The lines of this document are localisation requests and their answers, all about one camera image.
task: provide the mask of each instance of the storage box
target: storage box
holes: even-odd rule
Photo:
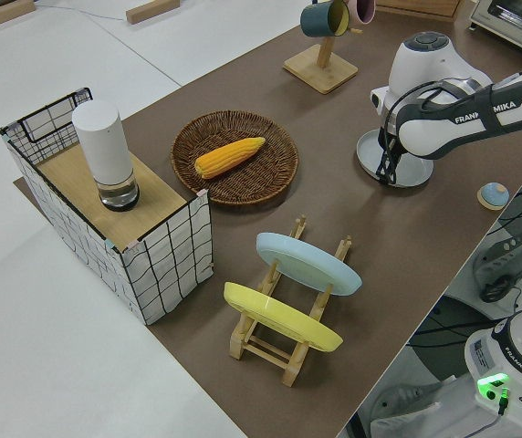
[[[72,111],[80,89],[0,129],[40,209],[62,240],[144,323],[172,311],[213,274],[208,194],[185,201],[132,156],[140,200],[116,213],[100,204]]]

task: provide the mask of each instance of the grid patterned box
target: grid patterned box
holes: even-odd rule
[[[213,274],[206,191],[120,251],[37,168],[78,143],[71,116],[92,99],[80,89],[0,129],[40,209],[77,257],[144,323],[172,311]]]

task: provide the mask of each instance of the wooden board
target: wooden board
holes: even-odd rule
[[[378,0],[377,10],[453,20],[462,0]]]
[[[38,169],[78,210],[122,251],[186,201],[133,154],[140,200],[128,212],[112,212],[99,199],[85,156],[76,144],[38,165]]]
[[[316,44],[291,57],[284,62],[284,69],[322,94],[330,93],[359,71],[350,62],[334,53],[330,55],[329,63],[324,68],[320,67],[317,62],[319,50],[320,44]]]
[[[180,0],[151,0],[145,5],[134,7],[125,13],[127,21],[135,25],[143,20],[158,16],[180,7]]]
[[[0,25],[33,11],[36,11],[34,0],[15,0],[7,5],[2,5],[0,6]]]

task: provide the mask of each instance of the wicker basket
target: wicker basket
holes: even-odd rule
[[[196,159],[213,149],[246,137],[265,137],[253,157],[213,179],[202,179]],[[298,168],[298,150],[289,135],[272,120],[246,111],[206,114],[186,125],[172,146],[172,167],[180,181],[209,199],[227,205],[251,205],[282,193]]]

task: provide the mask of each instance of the corn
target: corn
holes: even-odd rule
[[[214,178],[255,155],[264,143],[264,137],[234,141],[198,157],[194,169],[205,180]]]

